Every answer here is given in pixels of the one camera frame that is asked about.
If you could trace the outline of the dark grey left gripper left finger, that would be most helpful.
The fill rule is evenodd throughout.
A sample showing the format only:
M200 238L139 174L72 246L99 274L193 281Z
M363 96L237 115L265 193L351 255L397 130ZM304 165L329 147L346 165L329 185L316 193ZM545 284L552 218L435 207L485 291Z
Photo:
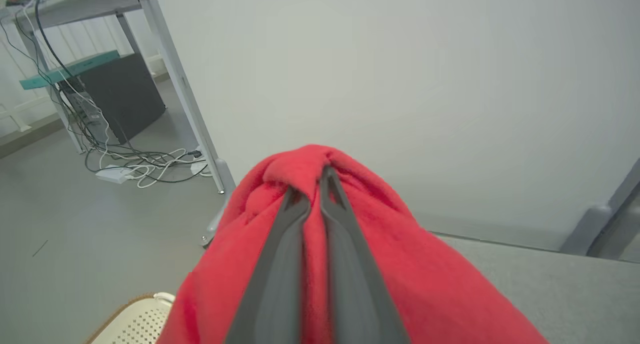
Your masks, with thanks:
M243 294L225 344L300 344L303 226L309 199L288 187Z

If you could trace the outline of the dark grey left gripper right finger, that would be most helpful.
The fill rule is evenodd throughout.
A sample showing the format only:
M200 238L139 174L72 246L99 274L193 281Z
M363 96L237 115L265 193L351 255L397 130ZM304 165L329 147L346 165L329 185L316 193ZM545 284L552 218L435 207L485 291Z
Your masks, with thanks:
M319 184L334 344L410 344L336 169L326 166Z

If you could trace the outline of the red Bulls 23 jersey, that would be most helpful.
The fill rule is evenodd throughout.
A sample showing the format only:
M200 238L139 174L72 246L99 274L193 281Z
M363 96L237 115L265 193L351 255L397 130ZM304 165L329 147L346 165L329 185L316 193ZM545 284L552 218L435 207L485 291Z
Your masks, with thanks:
M301 344L334 344L318 181L333 166L412 344L548 344L464 256L418 225L396 191L335 148L271 155L238 183L210 247L180 286L157 344L223 344L289 186L310 199Z

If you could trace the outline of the cream perforated laundry basket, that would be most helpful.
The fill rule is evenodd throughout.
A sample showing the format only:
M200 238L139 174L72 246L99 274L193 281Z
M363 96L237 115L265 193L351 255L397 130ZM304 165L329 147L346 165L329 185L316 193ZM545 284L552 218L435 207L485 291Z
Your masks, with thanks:
M156 344L175 301L170 293L146 293L119 307L83 344Z

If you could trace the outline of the white power adapter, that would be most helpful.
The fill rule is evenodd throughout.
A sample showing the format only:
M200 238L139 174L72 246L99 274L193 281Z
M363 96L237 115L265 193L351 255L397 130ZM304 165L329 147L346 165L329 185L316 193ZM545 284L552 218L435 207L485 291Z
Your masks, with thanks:
M133 171L130 167L109 165L103 169L99 169L95 175L106 182L125 183L127 180L130 180Z

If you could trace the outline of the black computer tower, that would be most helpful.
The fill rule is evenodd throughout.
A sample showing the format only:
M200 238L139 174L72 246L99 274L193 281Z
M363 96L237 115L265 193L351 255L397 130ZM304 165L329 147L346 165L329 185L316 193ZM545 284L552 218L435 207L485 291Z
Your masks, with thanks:
M100 145L124 145L166 110L139 53L120 56L57 84Z

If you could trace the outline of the grey metal desk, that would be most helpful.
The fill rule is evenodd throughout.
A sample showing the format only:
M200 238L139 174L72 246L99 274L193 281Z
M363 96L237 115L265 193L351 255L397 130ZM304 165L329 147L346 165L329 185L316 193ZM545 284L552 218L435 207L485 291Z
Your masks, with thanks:
M125 15L126 12L138 9L142 10L139 0L34 0L30 7L22 11L8 10L7 13L9 14L9 19L18 26L18 32L27 50L26 55L36 66L36 75L44 75L44 73L54 69L48 67L45 58L45 53L51 51L51 45L46 43L45 48L41 49L41 44L35 34L37 31L41 32L45 28L105 16L115 16L118 19L119 25L133 50L132 53L139 53L146 63ZM55 68L66 69L66 63L62 62L61 59L55 58L54 61L56 63ZM151 73L148 65L147 68L153 78L153 73ZM46 90L50 96L58 116L78 153L99 151L102 154L115 155L116 149L119 147L131 149L130 140L124 145L108 146L107 144L98 144L80 121L79 116L70 105L67 97L62 93L58 83L38 89Z

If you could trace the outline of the grey partition post with foot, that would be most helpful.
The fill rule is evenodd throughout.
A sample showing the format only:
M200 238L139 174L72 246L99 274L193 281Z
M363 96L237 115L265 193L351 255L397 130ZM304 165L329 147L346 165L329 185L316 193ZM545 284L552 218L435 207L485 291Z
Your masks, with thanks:
M633 167L631 167L631 171L628 172L620 186L615 190L614 194L617 193L619 188L624 189L628 185L633 186L638 181L640 181L640 158L636 160ZM611 213L609 208L610 199L605 204L590 207L585 211L581 219L576 224L574 230L567 236L567 239L560 246L560 253L567 255L587 256L586 253L590 247L590 244L592 243L592 241L594 241L596 235L599 234L601 228L603 228L605 224L606 219L608 219L609 214ZM634 240L636 239L640 240L640 232L638 232Z
M619 188L608 203L610 214L603 228L590 244L586 255L620 260L640 232L640 181Z
M167 72L173 82L174 88L182 107L186 113L190 126L195 134L201 153L204 155L208 169L214 178L218 192L224 196L222 208L217 212L202 235L200 244L208 248L213 241L218 226L227 207L233 190L236 188L233 176L228 164L217 154L213 140L199 110L194 92L190 86L185 69L179 59L174 40L163 16L159 0L139 0L144 10L146 20L151 32L159 41L160 54L167 67Z

